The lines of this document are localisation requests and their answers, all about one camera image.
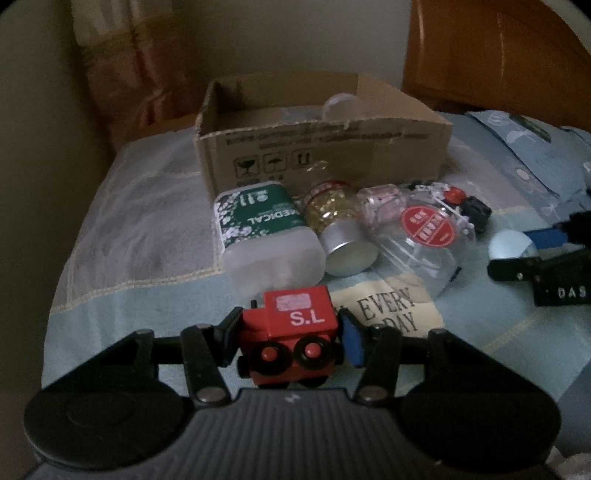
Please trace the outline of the red toy train block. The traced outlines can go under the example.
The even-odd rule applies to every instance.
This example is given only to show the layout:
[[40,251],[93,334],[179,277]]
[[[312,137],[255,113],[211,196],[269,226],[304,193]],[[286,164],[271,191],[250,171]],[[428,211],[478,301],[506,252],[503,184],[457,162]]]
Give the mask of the red toy train block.
[[262,305],[242,311],[242,320],[236,370],[259,388],[318,388],[345,360],[325,286],[266,292]]

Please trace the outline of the clear jar with red label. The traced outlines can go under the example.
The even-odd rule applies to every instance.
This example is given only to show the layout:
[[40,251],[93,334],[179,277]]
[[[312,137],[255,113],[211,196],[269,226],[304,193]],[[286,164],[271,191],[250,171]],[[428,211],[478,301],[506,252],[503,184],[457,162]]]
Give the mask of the clear jar with red label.
[[418,291],[425,301],[437,298],[460,273],[476,241],[473,224],[458,207],[447,204],[442,182],[398,186],[407,198],[399,219],[371,228],[379,257],[374,270],[390,286]]

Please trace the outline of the green medical plastic bottle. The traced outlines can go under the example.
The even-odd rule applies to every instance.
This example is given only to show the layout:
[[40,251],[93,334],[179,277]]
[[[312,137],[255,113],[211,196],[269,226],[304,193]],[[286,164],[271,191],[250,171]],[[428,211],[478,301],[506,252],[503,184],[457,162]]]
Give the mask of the green medical plastic bottle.
[[213,213],[221,267],[240,299],[321,282],[325,250],[283,184],[269,181],[222,192]]

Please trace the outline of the jar with gold capsules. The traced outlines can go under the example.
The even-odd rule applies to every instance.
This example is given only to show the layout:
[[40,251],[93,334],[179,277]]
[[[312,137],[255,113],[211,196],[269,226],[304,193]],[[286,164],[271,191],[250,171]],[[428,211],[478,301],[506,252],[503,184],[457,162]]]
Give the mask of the jar with gold capsules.
[[367,270],[378,258],[358,199],[345,182],[325,180],[303,199],[304,218],[325,251],[325,272],[349,277]]

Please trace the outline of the blue floral pillow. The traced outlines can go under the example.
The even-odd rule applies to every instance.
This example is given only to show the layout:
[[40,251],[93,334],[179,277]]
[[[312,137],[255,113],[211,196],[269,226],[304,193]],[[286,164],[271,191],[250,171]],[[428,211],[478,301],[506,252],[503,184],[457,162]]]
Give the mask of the blue floral pillow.
[[500,110],[469,116],[508,148],[501,171],[542,218],[553,223],[590,209],[589,132]]

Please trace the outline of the black and red toy car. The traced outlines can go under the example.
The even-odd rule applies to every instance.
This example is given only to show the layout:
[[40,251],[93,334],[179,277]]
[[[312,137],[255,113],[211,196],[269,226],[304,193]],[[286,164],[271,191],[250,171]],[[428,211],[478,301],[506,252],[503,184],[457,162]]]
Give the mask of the black and red toy car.
[[488,205],[455,186],[444,192],[444,200],[447,204],[460,209],[461,214],[473,224],[478,235],[486,232],[492,215],[492,209]]

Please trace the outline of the light blue patterned blanket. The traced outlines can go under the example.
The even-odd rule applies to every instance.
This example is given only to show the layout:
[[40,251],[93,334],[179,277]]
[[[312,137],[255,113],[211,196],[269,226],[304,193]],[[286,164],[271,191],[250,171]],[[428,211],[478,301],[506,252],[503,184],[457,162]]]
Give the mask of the light blue patterned blanket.
[[[452,117],[444,177],[491,207],[488,233],[542,228],[566,216],[481,116]],[[374,271],[329,278],[332,301],[406,333],[444,326],[560,403],[564,455],[590,448],[590,309],[538,307],[523,282],[486,272],[488,238],[435,300]],[[235,307],[190,130],[126,146],[89,208],[55,292],[42,381],[50,384],[138,328],[174,336]]]

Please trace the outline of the brown wooden headboard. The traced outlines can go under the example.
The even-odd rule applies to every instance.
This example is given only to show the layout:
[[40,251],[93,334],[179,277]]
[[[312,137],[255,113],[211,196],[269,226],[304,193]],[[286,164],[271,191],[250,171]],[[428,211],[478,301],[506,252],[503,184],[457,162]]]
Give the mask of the brown wooden headboard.
[[435,110],[590,128],[590,54],[541,1],[415,1],[402,89]]

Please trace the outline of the brown cardboard box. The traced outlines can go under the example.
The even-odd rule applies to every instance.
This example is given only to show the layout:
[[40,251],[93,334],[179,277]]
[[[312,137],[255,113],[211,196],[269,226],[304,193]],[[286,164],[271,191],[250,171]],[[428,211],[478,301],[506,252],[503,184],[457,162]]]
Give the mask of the brown cardboard box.
[[[363,114],[322,120],[325,101],[351,93]],[[356,189],[433,180],[447,156],[452,125],[421,101],[367,73],[311,71],[225,76],[209,83],[194,145],[211,198],[279,181],[304,190],[304,173],[325,161]]]

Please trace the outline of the clear round bottle blue lid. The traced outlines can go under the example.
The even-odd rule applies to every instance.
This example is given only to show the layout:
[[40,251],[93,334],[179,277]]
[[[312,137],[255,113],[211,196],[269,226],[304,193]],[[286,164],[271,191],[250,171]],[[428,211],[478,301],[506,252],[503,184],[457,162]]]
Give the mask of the clear round bottle blue lid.
[[363,101],[351,93],[335,94],[322,106],[322,120],[346,121],[363,114]]

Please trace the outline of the brown patterned curtain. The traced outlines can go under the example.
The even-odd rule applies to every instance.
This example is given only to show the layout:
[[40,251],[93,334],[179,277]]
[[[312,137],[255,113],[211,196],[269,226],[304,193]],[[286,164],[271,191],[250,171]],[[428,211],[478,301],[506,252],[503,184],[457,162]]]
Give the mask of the brown patterned curtain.
[[93,101],[119,147],[197,111],[178,1],[73,1],[73,29]]

